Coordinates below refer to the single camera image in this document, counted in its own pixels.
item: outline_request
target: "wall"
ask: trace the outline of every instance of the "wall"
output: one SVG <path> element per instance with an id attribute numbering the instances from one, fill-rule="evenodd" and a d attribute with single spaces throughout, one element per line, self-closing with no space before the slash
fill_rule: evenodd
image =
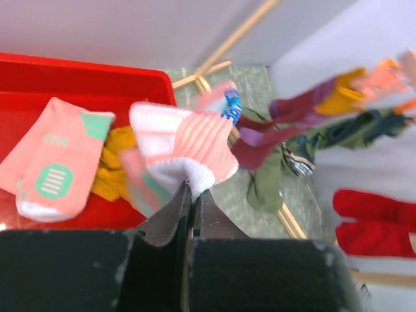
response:
<path id="1" fill-rule="evenodd" d="M 289 98 L 314 84 L 356 66 L 374 66 L 395 57 L 407 47 L 416 49 L 416 2 L 360 0 L 313 36 L 290 50 L 270 67 L 278 94 Z M 389 96 L 371 107 L 402 103 L 415 94 Z M 416 202 L 416 127 L 399 138 L 383 138 L 361 151 L 332 148 L 316 155 L 313 177 L 334 225 L 332 196 L 341 188 L 353 188 Z M 415 274 L 416 261 L 350 257 L 351 265 L 369 272 Z M 377 311 L 413 311 L 415 289 L 369 285 Z"/>
<path id="2" fill-rule="evenodd" d="M 355 1 L 282 0 L 227 57 L 271 64 Z M 3 0 L 0 51 L 144 68 L 197 66 L 262 2 Z"/>

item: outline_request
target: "yellow fabric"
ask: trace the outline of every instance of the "yellow fabric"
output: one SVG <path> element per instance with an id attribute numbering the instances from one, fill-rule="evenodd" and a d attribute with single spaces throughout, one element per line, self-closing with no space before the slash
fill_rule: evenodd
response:
<path id="1" fill-rule="evenodd" d="M 129 125 L 110 131 L 101 153 L 91 192 L 110 202 L 120 197 L 129 200 L 126 189 L 127 176 L 118 153 L 134 146 L 136 146 L 136 139 Z"/>
<path id="2" fill-rule="evenodd" d="M 357 102 L 364 99 L 364 94 L 351 88 L 350 83 L 365 74 L 365 68 L 358 68 L 338 76 L 335 80 L 335 90 L 316 108 L 316 111 L 326 115 L 361 111 Z"/>

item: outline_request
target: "floor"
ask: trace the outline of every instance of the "floor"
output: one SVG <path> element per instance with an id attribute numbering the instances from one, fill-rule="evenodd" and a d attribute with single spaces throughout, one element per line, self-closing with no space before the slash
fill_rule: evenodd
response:
<path id="1" fill-rule="evenodd" d="M 172 81 L 191 75 L 194 70 L 165 70 Z M 267 112 L 267 107 L 276 91 L 265 66 L 231 66 L 206 77 L 214 86 L 227 80 L 237 85 L 241 103 L 259 112 Z M 192 97 L 198 95 L 193 84 L 175 91 L 179 107 L 188 107 Z M 247 170 L 240 169 L 231 179 L 211 189 L 214 199 L 227 216 L 251 237 L 289 238 L 285 228 L 275 214 L 255 211 L 246 201 L 246 193 L 252 181 Z M 283 184 L 283 198 L 299 225 L 312 239 L 328 239 L 333 236 L 326 226 L 328 217 L 321 209 L 322 204 L 311 179 L 287 176 Z"/>

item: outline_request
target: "red plastic container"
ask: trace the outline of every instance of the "red plastic container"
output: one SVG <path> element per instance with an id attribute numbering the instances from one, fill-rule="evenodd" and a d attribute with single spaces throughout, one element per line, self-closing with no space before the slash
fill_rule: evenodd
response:
<path id="1" fill-rule="evenodd" d="M 176 106 L 172 84 L 162 71 L 0 53 L 0 162 L 53 96 L 91 111 L 114 112 L 113 128 L 129 124 L 135 101 Z M 0 190 L 0 230 L 125 229 L 145 219 L 122 199 L 108 202 L 91 194 L 75 218 L 43 224 L 20 216 L 15 196 Z"/>

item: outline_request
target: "wooden drying rack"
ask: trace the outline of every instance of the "wooden drying rack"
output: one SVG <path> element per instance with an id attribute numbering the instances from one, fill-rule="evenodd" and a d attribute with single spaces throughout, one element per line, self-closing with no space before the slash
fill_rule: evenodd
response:
<path id="1" fill-rule="evenodd" d="M 172 83 L 173 89 L 194 83 L 200 93 L 210 92 L 211 87 L 203 76 L 230 66 L 230 60 L 221 62 L 219 64 L 216 63 L 280 2 L 280 0 L 265 0 L 265 2 L 205 62 L 202 63 L 201 67 L 199 67 L 194 74 Z M 228 140 L 234 144 L 239 139 L 239 137 L 239 131 L 236 127 L 234 127 L 229 134 Z M 283 203 L 277 215 L 291 238 L 307 238 L 304 231 L 299 226 L 299 223 L 296 221 L 285 203 Z M 416 288 L 416 276 L 358 272 L 357 270 L 353 270 L 352 277 L 355 281 L 363 283 Z"/>

